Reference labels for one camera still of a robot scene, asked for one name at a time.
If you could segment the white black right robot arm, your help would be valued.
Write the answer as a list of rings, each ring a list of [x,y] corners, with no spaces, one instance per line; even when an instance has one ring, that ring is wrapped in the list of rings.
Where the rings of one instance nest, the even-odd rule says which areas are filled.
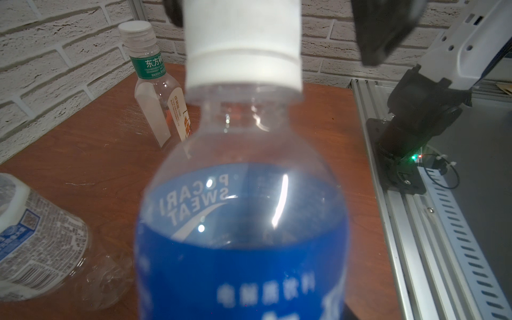
[[[189,162],[316,163],[317,153],[289,126],[287,108],[303,94],[300,1],[164,1],[184,31],[186,100],[202,109],[196,134],[183,143]],[[511,42],[511,2],[476,1],[483,24],[457,22],[408,70],[408,103],[440,97],[467,101],[469,90]]]

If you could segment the blue white bottle cap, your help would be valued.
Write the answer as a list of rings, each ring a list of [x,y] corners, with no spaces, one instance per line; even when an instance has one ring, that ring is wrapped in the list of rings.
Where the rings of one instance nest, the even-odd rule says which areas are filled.
[[[184,1],[185,87],[303,90],[300,1]]]

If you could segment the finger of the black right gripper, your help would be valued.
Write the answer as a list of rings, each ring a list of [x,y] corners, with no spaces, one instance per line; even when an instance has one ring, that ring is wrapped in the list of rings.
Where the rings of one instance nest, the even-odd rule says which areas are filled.
[[[425,0],[352,0],[356,42],[365,66],[378,66],[417,26]]]
[[[169,21],[178,28],[183,28],[183,0],[163,0],[165,13]]]

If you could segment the clear labelled bottle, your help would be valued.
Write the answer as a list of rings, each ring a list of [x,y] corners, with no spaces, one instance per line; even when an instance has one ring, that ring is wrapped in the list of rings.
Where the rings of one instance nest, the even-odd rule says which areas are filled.
[[[107,309],[133,285],[133,258],[17,177],[1,174],[1,302],[49,298]]]

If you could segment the clear bottle blue label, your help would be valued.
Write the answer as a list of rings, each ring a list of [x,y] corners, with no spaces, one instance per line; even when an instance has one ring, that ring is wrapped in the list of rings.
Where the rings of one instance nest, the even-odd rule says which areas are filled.
[[[198,130],[143,196],[140,319],[341,319],[349,221],[336,178],[289,123],[302,92],[189,88]]]

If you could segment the grey white bottle cap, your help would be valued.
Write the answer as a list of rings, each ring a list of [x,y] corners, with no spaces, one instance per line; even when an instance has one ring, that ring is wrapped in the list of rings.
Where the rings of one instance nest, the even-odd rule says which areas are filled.
[[[148,21],[127,21],[118,25],[123,44],[129,49],[143,49],[157,44],[152,24]]]

